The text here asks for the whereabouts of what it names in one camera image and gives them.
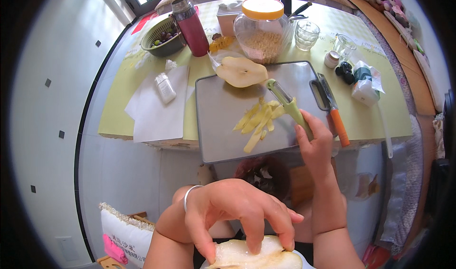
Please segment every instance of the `table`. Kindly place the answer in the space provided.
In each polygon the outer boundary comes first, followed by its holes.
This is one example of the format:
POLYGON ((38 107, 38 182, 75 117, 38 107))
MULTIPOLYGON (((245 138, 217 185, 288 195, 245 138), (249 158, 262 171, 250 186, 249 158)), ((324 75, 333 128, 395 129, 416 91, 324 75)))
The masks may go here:
MULTIPOLYGON (((220 0, 198 4, 200 19, 207 36, 220 32, 216 13, 221 3, 232 3, 235 0, 220 0)), ((293 10, 304 1, 292 0, 293 10)), ((343 83, 334 73, 323 64, 324 54, 332 49, 336 34, 345 34, 357 44, 356 56, 374 66, 382 74, 382 86, 386 94, 381 95, 380 103, 385 112, 385 120, 392 138, 405 140, 412 135, 411 122, 399 81, 383 52, 380 44, 368 27, 355 15, 327 7, 313 4, 304 13, 320 27, 320 38, 308 52, 301 51, 293 42, 279 57, 279 62, 308 60, 316 72, 325 75, 339 105, 339 113, 344 122, 352 147, 363 144, 379 143, 385 139, 379 108, 369 108, 351 97, 351 87, 343 83)), ((100 135, 111 138, 132 139, 134 121, 125 112, 125 106, 151 71, 162 72, 167 58, 157 58, 149 55, 139 47, 144 34, 157 22, 168 14, 161 15, 146 23, 144 28, 129 36, 124 44, 131 44, 131 49, 125 55, 113 84, 107 96, 103 113, 100 119, 100 135)), ((184 48, 181 52, 168 59, 176 61, 179 66, 190 66, 188 87, 194 88, 198 78, 214 74, 208 56, 193 57, 190 49, 184 48)), ((151 143, 164 148, 198 149, 197 120, 195 94, 187 100, 184 115, 183 139, 172 141, 158 141, 151 143)))

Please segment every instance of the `person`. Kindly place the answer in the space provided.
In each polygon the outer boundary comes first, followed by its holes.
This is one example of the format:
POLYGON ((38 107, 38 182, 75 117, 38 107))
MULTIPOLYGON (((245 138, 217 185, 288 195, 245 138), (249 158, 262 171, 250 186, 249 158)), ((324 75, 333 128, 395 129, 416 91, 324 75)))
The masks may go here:
POLYGON ((144 269, 193 268, 194 247, 213 264, 214 234, 233 236, 234 232, 224 228, 227 221, 235 219, 240 220, 253 254, 261 249, 267 219, 286 250, 295 247, 295 229, 301 240, 313 243, 314 267, 364 268, 348 235, 347 204, 331 165, 333 135, 321 120, 300 111, 314 134, 309 141, 304 129, 295 126, 302 158, 315 183, 311 205, 302 209, 305 217, 241 179, 192 189, 185 212, 183 196, 188 187, 181 188, 157 221, 144 269))

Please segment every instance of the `silver bracelet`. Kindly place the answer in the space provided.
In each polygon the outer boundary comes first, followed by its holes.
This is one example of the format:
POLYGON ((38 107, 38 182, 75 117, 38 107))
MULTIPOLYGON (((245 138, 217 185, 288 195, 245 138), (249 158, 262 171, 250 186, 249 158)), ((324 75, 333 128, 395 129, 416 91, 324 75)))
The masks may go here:
POLYGON ((193 189, 196 189, 196 188, 201 188, 202 185, 195 185, 193 187, 191 187, 190 189, 187 190, 187 192, 185 193, 185 196, 184 196, 184 210, 185 212, 187 212, 187 196, 188 196, 188 193, 190 193, 191 190, 193 189))

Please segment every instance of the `hand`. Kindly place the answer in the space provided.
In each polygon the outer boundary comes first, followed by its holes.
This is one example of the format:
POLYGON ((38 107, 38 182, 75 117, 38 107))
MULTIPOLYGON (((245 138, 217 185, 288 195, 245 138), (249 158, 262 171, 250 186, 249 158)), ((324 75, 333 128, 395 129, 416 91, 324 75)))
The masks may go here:
POLYGON ((215 262, 215 244, 208 229, 216 221, 241 221, 251 253, 258 254, 267 219, 282 246, 292 251, 295 230, 292 222, 304 217, 288 209, 277 198, 241 179, 225 179, 192 190, 187 196, 185 225, 198 251, 210 264, 215 262))
POLYGON ((309 168, 312 176, 317 177, 318 175, 327 174, 328 167, 331 167, 333 134, 320 119, 301 109, 300 112, 309 124, 314 135, 314 139, 309 141, 302 126, 299 124, 294 126, 302 159, 309 168))

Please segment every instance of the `gray cutting board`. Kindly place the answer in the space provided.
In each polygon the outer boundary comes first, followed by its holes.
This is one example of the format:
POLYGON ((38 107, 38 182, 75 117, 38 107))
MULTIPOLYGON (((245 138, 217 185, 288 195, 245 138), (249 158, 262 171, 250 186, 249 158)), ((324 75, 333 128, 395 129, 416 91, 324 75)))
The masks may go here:
MULTIPOLYGON (((311 80, 316 73, 308 61, 288 62, 267 66, 269 78, 276 79, 286 92, 296 97, 299 108, 320 118, 328 126, 327 113, 322 110, 312 92, 311 80)), ((275 129, 260 140, 251 153, 243 151, 253 131, 241 134, 234 126, 258 102, 277 100, 264 86, 255 84, 248 88, 235 88, 217 75, 200 78, 195 83, 199 146, 204 163, 243 159, 271 153, 296 145, 293 118, 288 114, 273 120, 275 129)))

